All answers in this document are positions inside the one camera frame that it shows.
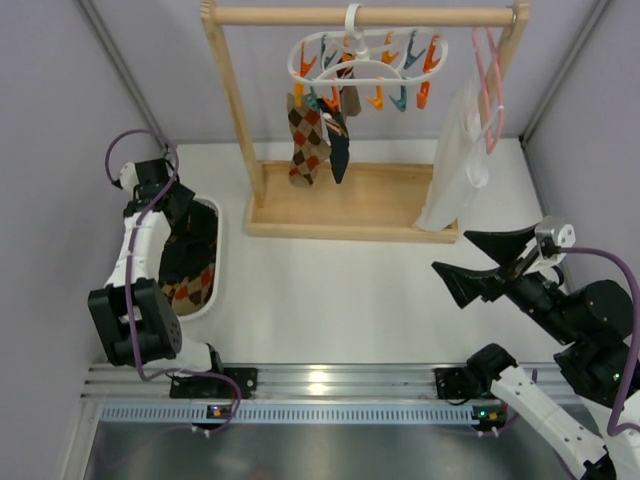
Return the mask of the navy patterned sock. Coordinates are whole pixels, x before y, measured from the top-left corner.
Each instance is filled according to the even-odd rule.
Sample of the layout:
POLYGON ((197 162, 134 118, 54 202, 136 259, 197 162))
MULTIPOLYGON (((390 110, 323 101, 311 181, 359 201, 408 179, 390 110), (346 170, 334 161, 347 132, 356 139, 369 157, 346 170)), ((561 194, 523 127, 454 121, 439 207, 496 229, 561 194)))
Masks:
POLYGON ((325 100, 319 100, 331 146, 329 156, 331 171, 336 184, 341 184, 350 161, 350 136, 345 120, 338 110, 333 110, 325 100))

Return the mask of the black sock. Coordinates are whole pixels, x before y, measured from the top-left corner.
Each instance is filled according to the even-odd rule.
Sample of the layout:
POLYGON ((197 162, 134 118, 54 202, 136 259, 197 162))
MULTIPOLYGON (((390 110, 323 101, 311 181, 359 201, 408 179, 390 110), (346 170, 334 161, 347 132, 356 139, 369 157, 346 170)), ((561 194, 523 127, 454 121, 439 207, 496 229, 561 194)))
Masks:
POLYGON ((218 214, 216 210, 193 200, 164 245, 159 280, 180 281, 201 273, 216 259, 218 214))

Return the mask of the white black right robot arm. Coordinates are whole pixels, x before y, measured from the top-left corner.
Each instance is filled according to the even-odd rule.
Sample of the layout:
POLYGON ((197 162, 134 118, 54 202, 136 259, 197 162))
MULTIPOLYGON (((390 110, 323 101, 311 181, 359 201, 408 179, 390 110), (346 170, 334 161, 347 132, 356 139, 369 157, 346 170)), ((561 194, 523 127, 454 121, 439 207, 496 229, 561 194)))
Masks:
POLYGON ((435 373, 439 399, 453 405, 497 399, 525 420, 575 479, 639 476, 639 285, 619 257, 575 244, 574 227, 558 217, 515 231, 467 231, 495 268, 479 271, 435 261, 433 269, 460 308, 476 299, 509 299, 563 346, 554 361, 598 427, 590 432, 545 394, 505 348, 491 343, 461 368, 435 373), (606 258, 628 285, 592 282, 572 293, 543 269, 568 254, 606 258))

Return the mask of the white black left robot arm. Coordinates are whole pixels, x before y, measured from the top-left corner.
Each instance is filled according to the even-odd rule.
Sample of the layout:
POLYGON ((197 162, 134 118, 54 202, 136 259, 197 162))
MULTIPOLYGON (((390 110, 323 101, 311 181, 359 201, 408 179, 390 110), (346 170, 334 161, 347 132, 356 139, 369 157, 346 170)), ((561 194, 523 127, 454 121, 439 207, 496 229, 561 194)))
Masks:
POLYGON ((220 212, 181 184, 165 159, 125 164, 115 182, 129 192, 114 270, 88 296, 107 360, 171 374, 220 374, 219 353, 187 339, 181 323, 205 313, 217 292, 220 212))

